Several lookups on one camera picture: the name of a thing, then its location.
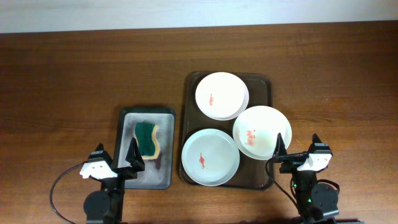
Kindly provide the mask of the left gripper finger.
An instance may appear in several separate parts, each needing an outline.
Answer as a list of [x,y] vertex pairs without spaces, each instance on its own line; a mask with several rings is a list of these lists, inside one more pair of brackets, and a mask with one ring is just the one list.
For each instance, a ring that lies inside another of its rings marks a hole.
[[131,139],[126,154],[126,161],[129,163],[129,168],[131,168],[134,172],[145,171],[144,160],[139,151],[139,146],[136,138]]
[[107,151],[104,150],[104,146],[102,143],[98,144],[96,150],[89,155],[87,160],[87,162],[98,162],[98,161],[105,161],[105,163],[107,163],[107,165],[109,165],[110,167],[113,163],[112,157],[109,155]]

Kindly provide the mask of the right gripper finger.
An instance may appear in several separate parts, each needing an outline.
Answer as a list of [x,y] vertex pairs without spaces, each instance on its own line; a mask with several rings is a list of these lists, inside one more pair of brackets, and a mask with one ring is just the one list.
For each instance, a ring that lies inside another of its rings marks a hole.
[[323,143],[316,133],[312,135],[312,143],[308,148],[309,153],[329,153],[329,145]]
[[278,157],[278,156],[286,156],[286,155],[287,155],[287,151],[285,148],[284,140],[282,138],[281,133],[279,133],[277,135],[276,145],[275,145],[275,149],[274,149],[272,156]]

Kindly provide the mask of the green and yellow sponge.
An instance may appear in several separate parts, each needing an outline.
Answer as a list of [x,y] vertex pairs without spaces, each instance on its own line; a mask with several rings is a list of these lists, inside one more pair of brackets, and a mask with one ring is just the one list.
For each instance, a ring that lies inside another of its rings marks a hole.
[[141,156],[145,160],[154,160],[159,157],[160,146],[156,134],[158,125],[152,123],[136,123],[134,137]]

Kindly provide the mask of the white plate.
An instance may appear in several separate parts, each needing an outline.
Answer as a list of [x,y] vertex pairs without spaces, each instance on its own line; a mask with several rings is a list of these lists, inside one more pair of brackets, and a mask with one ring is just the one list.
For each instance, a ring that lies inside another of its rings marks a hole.
[[216,72],[205,76],[198,83],[195,101],[207,117],[226,121],[236,118],[247,108],[249,91],[238,76]]
[[272,157],[281,134],[286,147],[292,140],[289,120],[270,106],[253,106],[243,111],[233,125],[233,139],[239,150],[256,160]]

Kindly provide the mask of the pale grey plate front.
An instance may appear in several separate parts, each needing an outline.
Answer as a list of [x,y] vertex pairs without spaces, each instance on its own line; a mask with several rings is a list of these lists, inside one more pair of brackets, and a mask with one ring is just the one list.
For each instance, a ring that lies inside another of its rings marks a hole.
[[235,175],[239,162],[235,141],[219,129],[197,131],[183,145],[183,168],[200,185],[213,187],[226,183]]

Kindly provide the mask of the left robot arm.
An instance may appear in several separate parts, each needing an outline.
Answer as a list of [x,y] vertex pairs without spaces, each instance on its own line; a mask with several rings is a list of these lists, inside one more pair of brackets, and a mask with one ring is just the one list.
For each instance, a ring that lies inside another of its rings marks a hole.
[[137,173],[145,170],[135,138],[130,142],[126,161],[129,163],[127,167],[112,168],[113,159],[100,143],[83,163],[80,175],[101,183],[101,188],[90,193],[84,201],[87,223],[121,223],[125,181],[136,179]]

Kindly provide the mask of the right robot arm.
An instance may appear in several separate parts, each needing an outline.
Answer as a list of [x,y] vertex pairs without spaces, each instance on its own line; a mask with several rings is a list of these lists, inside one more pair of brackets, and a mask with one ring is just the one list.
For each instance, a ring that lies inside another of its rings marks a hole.
[[290,192],[286,192],[269,175],[273,183],[293,202],[299,217],[294,223],[360,223],[357,219],[337,220],[340,186],[331,180],[318,179],[317,174],[328,167],[333,153],[327,143],[312,135],[307,151],[288,154],[282,135],[278,134],[274,153],[266,168],[280,164],[281,174],[290,174]]

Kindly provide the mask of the small grey metal tray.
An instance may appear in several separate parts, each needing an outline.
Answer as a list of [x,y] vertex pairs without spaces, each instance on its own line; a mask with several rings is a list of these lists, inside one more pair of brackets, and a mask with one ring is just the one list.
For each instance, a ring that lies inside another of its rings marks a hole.
[[152,157],[143,157],[145,170],[136,179],[125,181],[126,189],[157,189],[170,187],[175,132],[175,111],[172,108],[123,108],[119,114],[114,162],[112,168],[126,167],[127,151],[135,136],[137,123],[153,124],[159,151]]

